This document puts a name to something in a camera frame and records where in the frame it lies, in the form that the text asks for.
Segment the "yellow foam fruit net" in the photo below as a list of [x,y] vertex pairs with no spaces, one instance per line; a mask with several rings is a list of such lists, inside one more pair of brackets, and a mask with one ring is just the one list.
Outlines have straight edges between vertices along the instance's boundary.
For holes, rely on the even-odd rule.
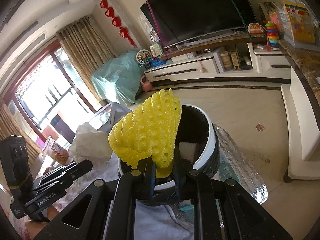
[[156,164],[156,178],[167,178],[173,169],[175,140],[182,115],[180,99],[172,89],[161,89],[111,129],[112,151],[132,169],[150,157]]

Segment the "white tissue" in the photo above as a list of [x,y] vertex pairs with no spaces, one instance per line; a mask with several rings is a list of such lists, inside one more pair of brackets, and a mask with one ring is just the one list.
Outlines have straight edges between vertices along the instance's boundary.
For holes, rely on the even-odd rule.
[[97,131],[89,122],[85,122],[77,128],[68,153],[76,163],[83,160],[90,160],[93,163],[109,161],[112,149],[108,142],[108,134]]

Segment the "white foam block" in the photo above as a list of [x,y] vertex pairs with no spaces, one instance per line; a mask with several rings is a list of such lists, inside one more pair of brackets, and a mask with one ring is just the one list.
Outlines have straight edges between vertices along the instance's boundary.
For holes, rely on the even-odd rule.
[[199,157],[200,145],[191,142],[180,142],[179,150],[181,157],[189,160],[193,164]]

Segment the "white trash bin black liner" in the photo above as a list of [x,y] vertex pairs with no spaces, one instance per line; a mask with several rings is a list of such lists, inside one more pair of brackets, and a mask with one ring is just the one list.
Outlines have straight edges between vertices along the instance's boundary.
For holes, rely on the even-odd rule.
[[208,177],[216,174],[219,142],[210,119],[201,109],[182,106],[176,141],[178,166],[170,169],[167,182],[157,184],[152,158],[140,160],[138,167],[125,173],[110,192],[117,209],[133,211],[136,201],[149,206],[176,204],[182,197],[191,197],[192,186],[188,184],[191,171]]

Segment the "silver foil floor mat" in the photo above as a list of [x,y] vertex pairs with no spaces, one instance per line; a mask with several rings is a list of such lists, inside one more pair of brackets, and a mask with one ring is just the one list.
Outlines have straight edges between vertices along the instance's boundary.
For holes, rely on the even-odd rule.
[[235,179],[259,204],[266,202],[268,191],[259,173],[222,127],[213,124],[213,129],[218,149],[214,151],[214,159],[199,170],[220,181]]

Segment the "clear jar of snack balls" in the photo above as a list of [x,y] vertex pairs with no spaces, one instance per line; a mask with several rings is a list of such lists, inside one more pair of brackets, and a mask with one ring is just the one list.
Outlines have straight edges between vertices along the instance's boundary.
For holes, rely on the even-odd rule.
[[61,165],[65,165],[69,158],[68,151],[60,146],[51,136],[44,143],[42,152]]

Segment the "beige curtain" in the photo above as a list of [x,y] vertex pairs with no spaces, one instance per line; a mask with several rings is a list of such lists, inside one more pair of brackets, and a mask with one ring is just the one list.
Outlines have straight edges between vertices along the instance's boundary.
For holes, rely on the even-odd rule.
[[28,152],[28,163],[32,166],[35,163],[36,158],[40,153],[42,153],[39,146],[31,140],[31,138],[23,131],[17,121],[14,119],[11,111],[9,111],[7,105],[5,104],[3,98],[1,98],[0,106],[0,127],[1,127],[1,140],[5,139],[10,135],[16,135],[24,137]]
[[57,31],[56,38],[89,91],[106,105],[92,84],[91,74],[115,55],[95,20],[84,16]]

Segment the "purple thermos bottle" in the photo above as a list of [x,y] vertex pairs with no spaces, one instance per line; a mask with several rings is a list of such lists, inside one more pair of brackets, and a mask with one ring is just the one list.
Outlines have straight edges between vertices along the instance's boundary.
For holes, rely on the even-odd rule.
[[72,144],[75,137],[75,133],[71,128],[61,119],[57,114],[53,117],[50,124],[57,130],[57,132],[62,135],[70,144]]

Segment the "pink kettlebell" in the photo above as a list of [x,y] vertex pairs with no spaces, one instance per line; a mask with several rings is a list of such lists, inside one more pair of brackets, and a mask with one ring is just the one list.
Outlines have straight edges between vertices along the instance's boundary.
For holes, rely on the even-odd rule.
[[152,83],[148,80],[148,78],[145,75],[143,75],[140,78],[140,84],[144,92],[148,92],[153,89]]

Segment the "toy ferris wheel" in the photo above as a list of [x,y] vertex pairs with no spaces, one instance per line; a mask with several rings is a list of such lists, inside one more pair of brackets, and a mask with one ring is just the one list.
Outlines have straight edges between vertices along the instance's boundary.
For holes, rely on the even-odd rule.
[[151,58],[152,54],[146,49],[139,50],[136,53],[136,61],[138,62],[140,67],[148,66],[150,64]]

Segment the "yellow toy phone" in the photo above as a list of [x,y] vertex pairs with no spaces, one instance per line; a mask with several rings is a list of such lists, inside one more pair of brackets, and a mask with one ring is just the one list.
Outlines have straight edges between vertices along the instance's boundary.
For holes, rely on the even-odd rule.
[[163,50],[160,44],[154,43],[150,46],[150,51],[153,57],[158,57],[163,54]]

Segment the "marble top side counter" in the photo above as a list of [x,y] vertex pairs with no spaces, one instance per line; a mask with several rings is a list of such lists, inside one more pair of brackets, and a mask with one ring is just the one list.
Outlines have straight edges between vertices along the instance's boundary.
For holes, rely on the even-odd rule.
[[319,52],[280,40],[291,65],[290,84],[281,85],[289,133],[287,177],[319,180]]

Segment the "beige curtain right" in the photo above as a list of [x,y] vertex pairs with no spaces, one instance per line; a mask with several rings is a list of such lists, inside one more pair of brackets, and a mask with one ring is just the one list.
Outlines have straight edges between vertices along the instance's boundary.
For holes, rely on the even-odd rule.
[[95,20],[84,16],[57,31],[56,38],[89,91],[106,105],[92,84],[91,74],[115,55]]

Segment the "black flat screen television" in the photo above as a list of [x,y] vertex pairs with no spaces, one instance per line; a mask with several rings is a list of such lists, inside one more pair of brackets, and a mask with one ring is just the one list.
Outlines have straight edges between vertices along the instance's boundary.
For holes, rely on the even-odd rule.
[[244,31],[257,20],[249,0],[147,0],[140,9],[165,47],[223,31]]

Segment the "yellow picture book box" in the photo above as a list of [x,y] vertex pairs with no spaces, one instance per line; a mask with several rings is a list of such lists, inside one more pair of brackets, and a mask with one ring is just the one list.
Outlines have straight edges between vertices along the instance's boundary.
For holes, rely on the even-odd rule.
[[315,44],[315,33],[307,7],[300,3],[284,2],[289,37],[294,42]]

